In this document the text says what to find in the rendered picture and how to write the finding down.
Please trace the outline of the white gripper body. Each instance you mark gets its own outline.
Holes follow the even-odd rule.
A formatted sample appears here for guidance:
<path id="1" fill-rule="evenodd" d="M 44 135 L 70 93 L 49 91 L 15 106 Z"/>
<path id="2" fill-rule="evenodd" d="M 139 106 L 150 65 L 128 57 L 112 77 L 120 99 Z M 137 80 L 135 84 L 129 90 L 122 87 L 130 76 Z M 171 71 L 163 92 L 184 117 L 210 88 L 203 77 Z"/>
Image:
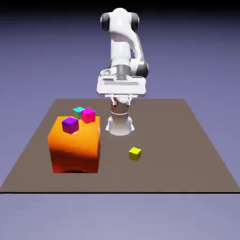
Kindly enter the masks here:
<path id="1" fill-rule="evenodd" d="M 139 95 L 146 93 L 146 79 L 137 76 L 126 76 L 126 80 L 118 80 L 116 75 L 98 77 L 97 93 L 101 95 Z"/>

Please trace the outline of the small pink cube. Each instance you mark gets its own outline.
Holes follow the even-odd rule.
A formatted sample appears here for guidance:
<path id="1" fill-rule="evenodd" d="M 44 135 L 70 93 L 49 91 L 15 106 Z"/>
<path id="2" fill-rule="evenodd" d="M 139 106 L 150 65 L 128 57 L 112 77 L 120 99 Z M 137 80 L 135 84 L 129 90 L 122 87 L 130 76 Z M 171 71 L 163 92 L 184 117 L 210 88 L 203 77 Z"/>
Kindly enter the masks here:
<path id="1" fill-rule="evenodd" d="M 91 122 L 95 122 L 95 118 L 96 118 L 96 113 L 92 108 L 87 108 L 87 109 L 83 109 L 81 111 L 81 120 L 88 124 Z"/>

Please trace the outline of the small cyan cube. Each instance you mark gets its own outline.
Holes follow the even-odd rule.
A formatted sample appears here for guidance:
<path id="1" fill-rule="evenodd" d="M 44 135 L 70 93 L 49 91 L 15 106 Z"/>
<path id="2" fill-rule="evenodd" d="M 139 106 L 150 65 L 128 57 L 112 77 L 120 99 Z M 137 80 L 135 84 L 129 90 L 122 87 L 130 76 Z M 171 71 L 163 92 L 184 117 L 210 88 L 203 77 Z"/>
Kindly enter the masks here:
<path id="1" fill-rule="evenodd" d="M 73 109 L 73 117 L 81 119 L 81 111 L 84 110 L 83 107 L 76 107 Z"/>

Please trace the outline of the small purple cube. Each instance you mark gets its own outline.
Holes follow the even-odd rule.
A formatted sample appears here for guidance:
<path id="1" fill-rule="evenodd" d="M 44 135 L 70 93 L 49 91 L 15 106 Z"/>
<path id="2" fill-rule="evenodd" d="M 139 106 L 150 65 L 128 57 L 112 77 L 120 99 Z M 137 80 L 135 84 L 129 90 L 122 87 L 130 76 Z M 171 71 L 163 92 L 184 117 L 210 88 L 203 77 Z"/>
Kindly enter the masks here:
<path id="1" fill-rule="evenodd" d="M 67 117 L 61 123 L 62 130 L 65 133 L 73 134 L 79 130 L 79 121 L 74 117 Z"/>

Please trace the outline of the small yellow cube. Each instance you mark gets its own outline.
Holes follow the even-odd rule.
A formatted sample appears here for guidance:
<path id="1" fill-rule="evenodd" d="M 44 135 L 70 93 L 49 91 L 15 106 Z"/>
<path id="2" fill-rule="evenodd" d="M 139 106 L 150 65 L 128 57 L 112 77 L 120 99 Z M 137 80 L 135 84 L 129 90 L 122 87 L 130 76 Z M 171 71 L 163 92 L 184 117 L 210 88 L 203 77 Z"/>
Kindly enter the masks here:
<path id="1" fill-rule="evenodd" d="M 137 161 L 142 155 L 142 149 L 136 148 L 136 147 L 132 147 L 129 150 L 129 158 L 131 160 Z"/>

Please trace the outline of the large orange box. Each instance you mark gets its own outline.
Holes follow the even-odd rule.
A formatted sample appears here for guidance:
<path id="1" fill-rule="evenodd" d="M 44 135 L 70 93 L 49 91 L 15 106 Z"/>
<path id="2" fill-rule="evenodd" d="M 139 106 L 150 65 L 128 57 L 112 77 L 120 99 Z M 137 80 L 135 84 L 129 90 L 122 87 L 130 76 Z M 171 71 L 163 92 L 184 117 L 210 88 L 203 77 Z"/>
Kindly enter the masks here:
<path id="1" fill-rule="evenodd" d="M 79 120 L 79 130 L 74 134 L 63 131 L 62 121 L 57 117 L 47 137 L 52 170 L 54 173 L 97 173 L 100 159 L 100 117 L 94 122 Z"/>

